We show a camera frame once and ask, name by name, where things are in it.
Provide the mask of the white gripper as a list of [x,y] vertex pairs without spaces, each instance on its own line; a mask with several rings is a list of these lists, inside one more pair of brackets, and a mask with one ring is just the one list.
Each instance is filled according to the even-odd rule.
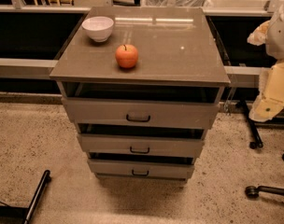
[[[265,43],[269,21],[260,24],[247,38],[247,42],[254,46]],[[284,107],[284,61],[279,61],[268,71],[268,78],[262,92],[249,111],[249,118],[266,122],[275,117]]]

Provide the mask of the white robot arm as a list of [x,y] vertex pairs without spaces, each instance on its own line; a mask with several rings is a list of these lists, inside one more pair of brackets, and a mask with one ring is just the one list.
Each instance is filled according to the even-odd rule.
[[266,53],[277,61],[269,70],[263,69],[259,77],[259,94],[249,111],[249,118],[266,122],[284,108],[284,3],[269,21],[259,25],[247,42],[265,44]]

